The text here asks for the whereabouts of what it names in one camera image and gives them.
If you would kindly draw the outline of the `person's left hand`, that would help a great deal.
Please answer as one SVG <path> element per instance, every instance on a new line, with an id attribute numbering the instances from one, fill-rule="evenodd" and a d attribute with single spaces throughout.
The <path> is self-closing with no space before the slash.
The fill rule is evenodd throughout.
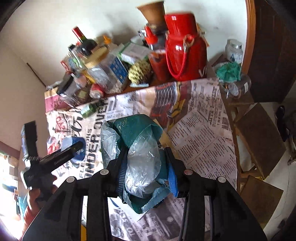
<path id="1" fill-rule="evenodd" d="M 39 198 L 41 190 L 39 188 L 32 188 L 27 193 L 27 208 L 25 209 L 25 214 L 23 216 L 23 231 L 22 236 L 25 234 L 26 230 L 30 226 L 31 222 L 34 220 L 36 215 L 40 212 L 41 208 L 37 203 L 36 199 Z"/>

